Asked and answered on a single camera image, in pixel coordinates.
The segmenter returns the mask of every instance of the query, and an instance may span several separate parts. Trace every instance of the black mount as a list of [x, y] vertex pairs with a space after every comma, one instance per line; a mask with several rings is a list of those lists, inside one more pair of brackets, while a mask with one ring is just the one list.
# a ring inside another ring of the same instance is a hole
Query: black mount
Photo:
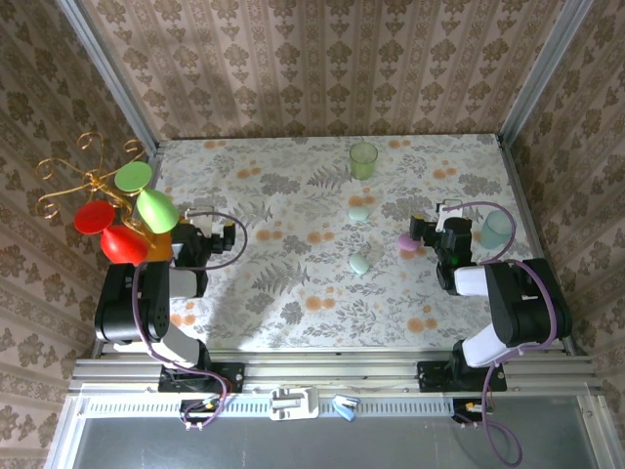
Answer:
[[461, 267], [471, 267], [476, 263], [471, 258], [471, 220], [448, 218], [437, 232], [437, 223], [423, 219], [410, 219], [410, 237], [421, 241], [424, 246], [433, 247], [438, 257], [437, 278], [440, 288], [450, 295], [457, 295], [453, 273]]
[[[465, 362], [462, 343], [456, 342], [447, 362], [418, 362], [417, 379], [422, 393], [481, 392], [487, 367], [472, 368]], [[490, 389], [506, 391], [506, 376], [502, 365], [497, 366], [490, 379]]]
[[[229, 384], [229, 392], [240, 394], [243, 392], [245, 381], [245, 365], [235, 362], [211, 362], [204, 342], [200, 344], [197, 367], [207, 369], [223, 376]], [[158, 379], [159, 393], [216, 393], [222, 392], [222, 385], [215, 379], [194, 373], [186, 373], [178, 369], [163, 366]]]

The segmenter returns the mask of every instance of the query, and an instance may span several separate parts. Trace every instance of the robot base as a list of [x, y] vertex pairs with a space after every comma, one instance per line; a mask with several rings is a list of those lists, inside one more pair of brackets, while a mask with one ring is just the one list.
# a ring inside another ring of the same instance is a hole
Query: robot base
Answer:
[[[421, 393], [481, 392], [488, 367], [472, 368], [462, 353], [462, 340], [453, 346], [448, 362], [418, 362], [417, 378]], [[490, 379], [492, 391], [506, 391], [506, 377], [501, 365]]]
[[[197, 367], [208, 369], [226, 378], [229, 391], [233, 394], [243, 392], [245, 365], [243, 363], [211, 362], [206, 345], [200, 340]], [[163, 366], [158, 379], [159, 393], [215, 393], [222, 392], [222, 386], [215, 379], [194, 373], [185, 373], [179, 369]]]

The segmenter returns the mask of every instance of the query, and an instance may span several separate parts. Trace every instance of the blue object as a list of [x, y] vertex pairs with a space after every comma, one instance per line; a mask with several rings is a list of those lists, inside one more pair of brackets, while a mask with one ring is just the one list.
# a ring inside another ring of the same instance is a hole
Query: blue object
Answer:
[[369, 261], [361, 254], [354, 254], [350, 257], [350, 267], [359, 276], [362, 276], [369, 270]]
[[341, 396], [340, 394], [337, 394], [332, 400], [334, 410], [348, 422], [354, 421], [354, 410], [358, 404], [360, 404], [360, 399], [350, 396]]

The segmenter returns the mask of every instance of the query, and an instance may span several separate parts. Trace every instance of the clear plastic cup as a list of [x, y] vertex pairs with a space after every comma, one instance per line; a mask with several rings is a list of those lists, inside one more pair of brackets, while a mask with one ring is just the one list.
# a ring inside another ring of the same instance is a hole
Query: clear plastic cup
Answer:
[[501, 210], [490, 212], [481, 227], [480, 244], [486, 249], [494, 249], [507, 243], [512, 236], [512, 224]]
[[373, 145], [360, 142], [352, 146], [350, 148], [352, 177], [360, 181], [369, 179], [373, 174], [376, 159], [378, 159], [378, 149]]

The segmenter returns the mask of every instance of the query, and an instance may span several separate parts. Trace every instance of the metal frame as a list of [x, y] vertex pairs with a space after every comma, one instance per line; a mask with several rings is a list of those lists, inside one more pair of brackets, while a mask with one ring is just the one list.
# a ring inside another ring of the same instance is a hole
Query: metal frame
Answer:
[[500, 134], [508, 145], [513, 143], [529, 114], [536, 106], [538, 98], [547, 86], [566, 48], [573, 39], [573, 35], [592, 4], [593, 0], [567, 0], [562, 7], [562, 11], [501, 128]]
[[[504, 165], [506, 166], [512, 192], [515, 196], [515, 200], [517, 201], [517, 206], [519, 207], [521, 221], [523, 223], [523, 227], [525, 228], [525, 234], [527, 235], [527, 242], [529, 242], [531, 253], [536, 257], [544, 258], [545, 251], [540, 244], [538, 231], [536, 230], [534, 219], [531, 216], [531, 210], [529, 209], [527, 197], [525, 197], [525, 192], [523, 191], [521, 178], [519, 178], [515, 161], [513, 160], [512, 153], [510, 152], [510, 145], [501, 136], [497, 136], [497, 144], [499, 145], [499, 150], [501, 151], [501, 156], [504, 160]], [[570, 337], [565, 337], [562, 343], [564, 345], [564, 349], [569, 355], [577, 355], [575, 345]]]
[[77, 0], [58, 0], [58, 4], [76, 31], [115, 102], [126, 116], [133, 132], [146, 145], [147, 155], [150, 158], [154, 157], [158, 148], [156, 137], [152, 133], [149, 124], [144, 120], [140, 108], [130, 91], [125, 86], [121, 73], [106, 53], [105, 47], [103, 47], [104, 42], [96, 32], [97, 29], [92, 24], [89, 15], [86, 14], [81, 2]]
[[[479, 393], [421, 394], [415, 379], [419, 361], [445, 360], [445, 351], [430, 352], [267, 352], [216, 351], [214, 362], [244, 362], [243, 393], [233, 403], [262, 405], [279, 386], [314, 385], [323, 403], [335, 394], [358, 396], [364, 404], [419, 405], [432, 399], [479, 397]], [[97, 360], [79, 360], [70, 382], [59, 428], [46, 467], [72, 467], [86, 419], [146, 416], [142, 405], [155, 405], [173, 416], [183, 399], [202, 394], [162, 395], [156, 392], [160, 363], [144, 354], [120, 354], [104, 345]], [[530, 353], [504, 365], [509, 391], [497, 400], [527, 397], [577, 397], [600, 468], [619, 468], [622, 455], [606, 411], [601, 380], [589, 357], [569, 357], [562, 349]], [[115, 409], [99, 405], [114, 403]], [[227, 412], [221, 418], [236, 416]]]

